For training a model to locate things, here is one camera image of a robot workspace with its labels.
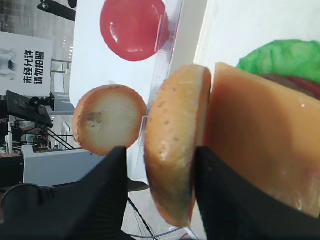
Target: sliced bun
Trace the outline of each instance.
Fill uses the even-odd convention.
[[[79,101],[72,121],[75,140],[100,156],[116,146],[129,148],[139,137],[147,112],[143,98],[123,85],[105,85]]]
[[[184,66],[159,90],[148,116],[145,163],[157,209],[171,225],[187,227],[195,204],[192,168],[203,145],[211,73]]]

